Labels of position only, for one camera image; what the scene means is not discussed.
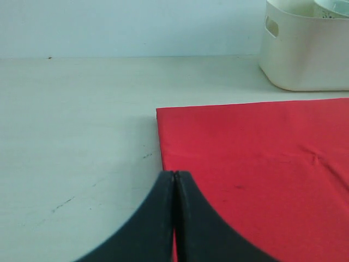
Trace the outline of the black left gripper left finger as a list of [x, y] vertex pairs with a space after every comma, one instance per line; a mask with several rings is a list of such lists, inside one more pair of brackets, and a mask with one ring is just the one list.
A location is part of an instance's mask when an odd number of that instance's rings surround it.
[[111, 237], [78, 261], [171, 261], [174, 189], [174, 172], [160, 172], [135, 213]]

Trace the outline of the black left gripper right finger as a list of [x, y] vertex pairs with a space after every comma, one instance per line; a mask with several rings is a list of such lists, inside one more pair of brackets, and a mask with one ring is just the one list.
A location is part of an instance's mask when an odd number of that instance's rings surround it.
[[174, 174], [175, 261], [276, 261], [232, 229], [187, 171]]

